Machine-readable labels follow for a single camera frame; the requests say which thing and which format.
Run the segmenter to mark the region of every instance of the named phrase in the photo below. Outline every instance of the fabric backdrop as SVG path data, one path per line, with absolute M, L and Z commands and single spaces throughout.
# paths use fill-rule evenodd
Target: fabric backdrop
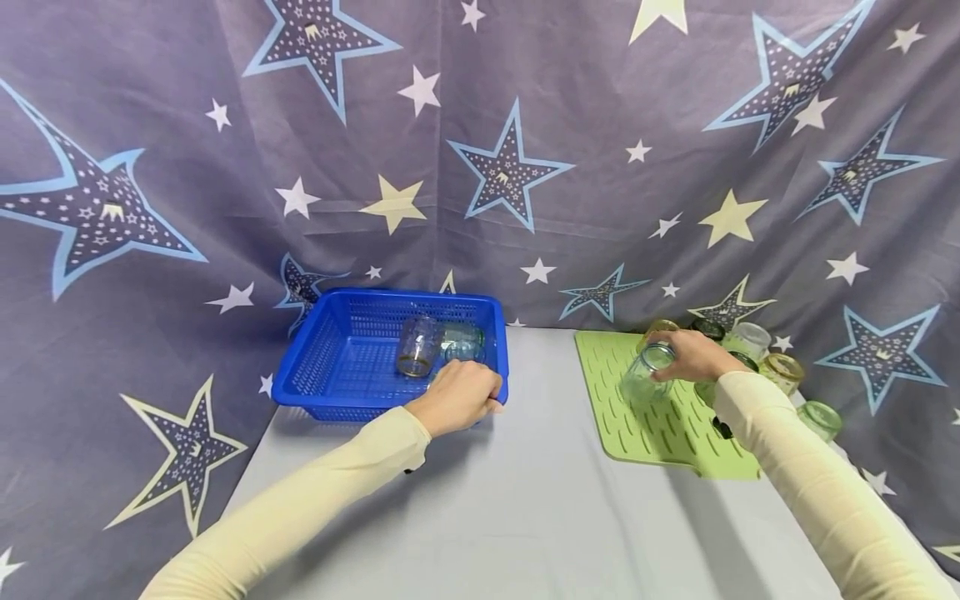
M 135 597 L 340 285 L 763 324 L 960 574 L 960 8 L 718 6 L 6 0 L 0 600 Z

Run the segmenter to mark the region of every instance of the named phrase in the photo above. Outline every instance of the cream long sleeve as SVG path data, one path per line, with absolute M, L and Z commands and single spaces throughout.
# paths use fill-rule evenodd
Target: cream long sleeve
M 800 523 L 847 600 L 956 600 L 946 577 L 873 490 L 752 372 L 717 382 L 713 408 Z
M 337 514 L 423 464 L 430 435 L 404 408 L 257 495 L 164 566 L 140 600 L 239 600 Z

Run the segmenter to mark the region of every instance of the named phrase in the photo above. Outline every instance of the person's right hand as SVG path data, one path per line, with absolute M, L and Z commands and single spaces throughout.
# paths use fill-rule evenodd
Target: person's right hand
M 669 367 L 653 372 L 651 376 L 656 381 L 716 381 L 727 372 L 749 371 L 725 348 L 699 331 L 655 331 L 647 338 L 647 343 L 655 342 L 667 344 L 677 355 Z
M 496 397 L 503 379 L 486 365 L 451 360 L 430 383 L 426 393 L 406 409 L 423 423 L 431 438 L 473 426 L 487 413 L 499 413 Z

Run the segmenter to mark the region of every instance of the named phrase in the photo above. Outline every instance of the table surface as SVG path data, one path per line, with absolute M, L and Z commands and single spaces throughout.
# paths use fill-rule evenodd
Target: table surface
M 769 481 L 612 460 L 573 331 L 508 329 L 507 410 L 432 443 L 251 598 L 840 597 Z M 227 511 L 356 430 L 279 409 Z

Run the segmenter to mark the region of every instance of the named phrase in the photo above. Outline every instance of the blue star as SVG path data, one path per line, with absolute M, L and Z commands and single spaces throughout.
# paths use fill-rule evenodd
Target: blue star
M 300 313 L 297 320 L 294 321 L 287 330 L 287 335 L 293 335 L 293 332 L 303 323 L 307 314 L 313 309 L 313 305 L 320 299 L 320 290 L 317 284 L 328 279 L 337 279 L 349 276 L 350 273 L 342 275 L 321 275 L 317 273 L 307 273 L 303 270 L 296 260 L 286 253 L 280 261 L 280 279 L 287 290 L 286 296 L 274 308 L 298 308 Z
M 903 108 L 847 162 L 820 161 L 820 166 L 830 175 L 830 181 L 816 200 L 800 213 L 800 217 L 835 200 L 847 209 L 853 222 L 859 226 L 863 223 L 863 214 L 874 183 L 943 160 L 932 156 L 887 154 L 887 145 L 902 113 Z
M 121 395 L 167 449 L 167 459 L 107 528 L 139 515 L 179 492 L 183 497 L 187 527 L 193 537 L 197 537 L 210 472 L 247 449 L 244 444 L 214 430 L 212 386 L 213 375 L 194 395 L 186 417 Z
M 491 152 L 451 140 L 446 143 L 480 178 L 464 218 L 475 217 L 503 204 L 531 232 L 534 232 L 534 213 L 530 206 L 530 189 L 573 168 L 572 164 L 565 162 L 527 158 L 523 153 L 519 99 L 514 101 L 510 116 L 503 125 L 496 150 Z
M 582 308 L 588 304 L 593 304 L 596 306 L 597 310 L 599 310 L 600 313 L 606 317 L 607 321 L 613 323 L 613 296 L 619 294 L 620 292 L 632 290 L 635 287 L 639 287 L 650 281 L 650 279 L 643 279 L 642 281 L 633 281 L 631 283 L 621 284 L 620 278 L 622 276 L 623 264 L 617 267 L 616 271 L 611 273 L 603 283 L 596 287 L 561 290 L 561 294 L 575 296 L 576 298 L 566 304 L 564 307 L 564 312 L 561 313 L 558 321 L 565 319 L 568 315 L 575 312 L 579 308 Z
M 873 415 L 887 397 L 895 379 L 946 387 L 944 380 L 917 355 L 917 346 L 939 308 L 938 304 L 881 331 L 844 306 L 850 345 L 821 358 L 815 364 L 859 372 L 867 389 L 867 402 Z
M 98 161 L 53 126 L 4 80 L 6 89 L 46 137 L 62 175 L 51 180 L 0 184 L 0 217 L 59 231 L 53 297 L 81 275 L 131 250 L 206 262 L 155 212 L 133 178 L 143 149 Z
M 324 96 L 347 122 L 344 102 L 344 59 L 400 48 L 340 11 L 340 0 L 264 0 L 276 24 L 243 76 L 305 66 Z
M 762 123 L 754 153 L 783 123 L 833 77 L 833 66 L 850 44 L 876 0 L 862 0 L 850 12 L 801 46 L 754 14 L 760 84 L 704 128 L 704 131 Z

